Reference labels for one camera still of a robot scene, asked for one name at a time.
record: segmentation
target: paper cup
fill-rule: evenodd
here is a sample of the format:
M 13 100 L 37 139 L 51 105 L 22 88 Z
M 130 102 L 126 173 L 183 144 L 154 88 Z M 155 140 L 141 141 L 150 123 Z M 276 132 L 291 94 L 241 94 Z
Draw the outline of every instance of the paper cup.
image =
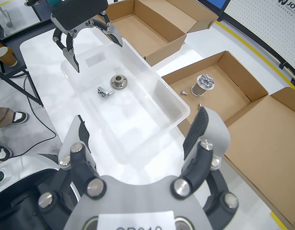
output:
M 6 46 L 0 48 L 0 61 L 9 67 L 14 67 L 17 64 L 17 60 L 8 51 L 8 47 Z

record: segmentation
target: cardboard box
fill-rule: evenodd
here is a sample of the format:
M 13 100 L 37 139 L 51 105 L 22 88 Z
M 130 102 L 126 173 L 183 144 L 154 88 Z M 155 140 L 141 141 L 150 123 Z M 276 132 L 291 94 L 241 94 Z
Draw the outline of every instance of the cardboard box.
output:
M 178 51 L 188 32 L 208 29 L 218 18 L 195 0 L 124 0 L 106 13 L 151 66 Z
M 208 74 L 215 87 L 202 97 L 191 94 L 197 76 Z M 179 124 L 186 135 L 198 104 L 215 110 L 231 135 L 226 161 L 269 206 L 295 229 L 295 90 L 272 95 L 229 52 L 213 55 L 163 77 L 190 106 Z

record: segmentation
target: sneaker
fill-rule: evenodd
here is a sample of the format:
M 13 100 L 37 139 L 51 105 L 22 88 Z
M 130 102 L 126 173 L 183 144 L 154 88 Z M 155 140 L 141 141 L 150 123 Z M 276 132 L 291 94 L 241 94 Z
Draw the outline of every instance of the sneaker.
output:
M 17 111 L 12 118 L 12 124 L 23 124 L 28 119 L 26 112 Z
M 6 161 L 9 157 L 12 157 L 13 152 L 10 148 L 3 147 L 0 145 L 0 160 Z

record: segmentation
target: pegboard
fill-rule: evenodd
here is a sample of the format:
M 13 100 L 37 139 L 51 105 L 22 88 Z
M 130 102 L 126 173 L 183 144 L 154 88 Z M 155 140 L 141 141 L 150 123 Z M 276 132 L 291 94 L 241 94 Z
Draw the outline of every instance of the pegboard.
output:
M 224 12 L 295 68 L 295 0 L 231 0 Z

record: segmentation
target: label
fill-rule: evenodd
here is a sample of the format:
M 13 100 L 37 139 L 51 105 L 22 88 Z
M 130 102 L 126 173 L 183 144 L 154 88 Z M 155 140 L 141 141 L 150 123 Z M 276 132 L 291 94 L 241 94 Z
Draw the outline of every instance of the label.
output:
M 176 230 L 173 211 L 100 214 L 97 230 Z

